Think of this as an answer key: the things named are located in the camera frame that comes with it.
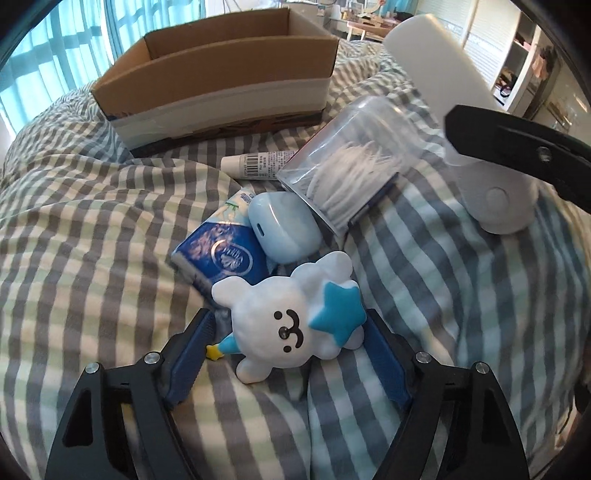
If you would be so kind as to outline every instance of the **small yellow star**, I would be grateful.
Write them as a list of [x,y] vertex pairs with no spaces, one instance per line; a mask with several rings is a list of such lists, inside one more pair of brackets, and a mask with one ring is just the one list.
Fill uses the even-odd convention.
[[219,360],[221,357],[223,357],[223,353],[220,352],[220,349],[217,347],[217,345],[207,345],[206,347],[206,353],[205,356],[207,358],[209,358],[210,360]]

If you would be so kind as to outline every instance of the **toy mouth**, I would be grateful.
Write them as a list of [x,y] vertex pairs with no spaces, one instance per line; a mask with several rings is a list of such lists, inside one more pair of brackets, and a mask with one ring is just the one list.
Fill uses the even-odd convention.
[[293,333],[297,337],[295,347],[299,348],[304,344],[304,333],[300,330],[300,317],[298,317],[298,314],[293,310],[286,310],[285,313],[288,314],[291,320],[293,320],[294,324],[290,328],[281,327],[279,329],[279,338],[287,340]]

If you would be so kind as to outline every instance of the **metal screw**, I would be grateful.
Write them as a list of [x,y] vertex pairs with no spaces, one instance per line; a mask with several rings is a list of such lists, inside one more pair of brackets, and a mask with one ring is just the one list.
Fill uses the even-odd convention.
[[87,374],[95,374],[99,371],[100,365],[96,362],[92,362],[91,364],[86,365],[84,371]]
[[482,375],[486,375],[488,372],[491,371],[491,368],[484,362],[478,362],[476,364],[476,371]]
[[160,354],[158,352],[150,352],[144,357],[144,362],[148,365],[154,365],[160,362]]
[[414,357],[420,364],[427,364],[433,359],[433,357],[429,355],[427,352],[419,352]]
[[552,161],[552,152],[548,147],[538,147],[538,158],[544,162],[548,163]]

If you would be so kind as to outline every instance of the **white toy figure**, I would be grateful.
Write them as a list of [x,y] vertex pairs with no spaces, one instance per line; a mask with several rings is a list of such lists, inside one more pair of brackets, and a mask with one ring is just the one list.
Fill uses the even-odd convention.
[[344,252],[297,267],[291,277],[270,277],[250,285],[241,277],[215,283],[212,297],[232,311],[232,333],[207,346],[212,360],[246,356],[236,369],[243,383],[266,379],[273,367],[299,367],[315,355],[335,358],[342,347],[363,343],[365,309],[353,265]]

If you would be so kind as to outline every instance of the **barcode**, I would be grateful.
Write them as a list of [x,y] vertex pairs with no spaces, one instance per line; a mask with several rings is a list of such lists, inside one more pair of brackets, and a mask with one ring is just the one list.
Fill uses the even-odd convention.
[[258,177],[258,153],[251,153],[244,160],[244,176]]

